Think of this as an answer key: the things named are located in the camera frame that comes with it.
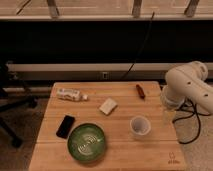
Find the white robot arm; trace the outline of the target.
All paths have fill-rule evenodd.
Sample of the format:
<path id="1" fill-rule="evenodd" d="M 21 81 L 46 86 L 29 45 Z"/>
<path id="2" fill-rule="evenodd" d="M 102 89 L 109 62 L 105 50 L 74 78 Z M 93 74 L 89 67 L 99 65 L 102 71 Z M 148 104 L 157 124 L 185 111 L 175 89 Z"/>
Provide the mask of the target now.
<path id="1" fill-rule="evenodd" d="M 213 87 L 205 82 L 207 76 L 208 68 L 200 61 L 176 66 L 166 72 L 166 85 L 160 95 L 165 124 L 172 122 L 176 110 L 185 99 L 192 100 L 202 109 L 213 114 Z"/>

